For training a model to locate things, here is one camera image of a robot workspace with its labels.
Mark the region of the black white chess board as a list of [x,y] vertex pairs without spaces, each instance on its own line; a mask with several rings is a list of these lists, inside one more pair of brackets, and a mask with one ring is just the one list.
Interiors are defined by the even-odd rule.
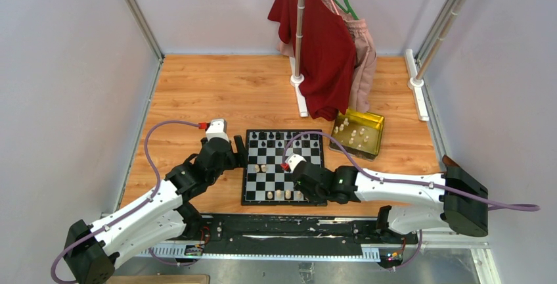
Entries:
[[[295,188],[292,173],[282,167],[283,157],[292,154],[324,166],[323,137],[319,130],[247,130],[248,164],[242,178],[243,206],[317,206]],[[292,192],[285,199],[285,190]]]

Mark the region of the yellow metal tin box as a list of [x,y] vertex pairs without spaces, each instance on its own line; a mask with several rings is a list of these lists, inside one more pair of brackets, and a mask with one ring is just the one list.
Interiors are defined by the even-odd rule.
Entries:
[[385,118],[347,109],[338,113],[331,136],[351,155],[374,161],[379,155]]

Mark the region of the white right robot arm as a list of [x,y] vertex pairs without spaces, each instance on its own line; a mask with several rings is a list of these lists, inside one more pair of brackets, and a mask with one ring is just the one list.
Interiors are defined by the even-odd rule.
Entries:
[[425,176],[359,171],[354,166],[331,171],[298,154],[289,156],[283,166],[310,202],[394,201],[377,215],[375,234],[384,243],[419,229],[448,227],[470,237],[489,233],[487,205],[472,199],[487,198],[488,190],[458,166]]

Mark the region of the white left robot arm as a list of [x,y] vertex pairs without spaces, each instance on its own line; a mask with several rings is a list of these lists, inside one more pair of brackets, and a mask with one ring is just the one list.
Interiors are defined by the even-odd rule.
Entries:
[[223,172],[245,168],[247,154],[239,135],[233,142],[205,138],[198,154],[174,167],[141,198],[91,224],[73,223],[62,258],[75,283],[104,283],[145,249],[175,237],[197,238],[202,217],[190,200],[205,193]]

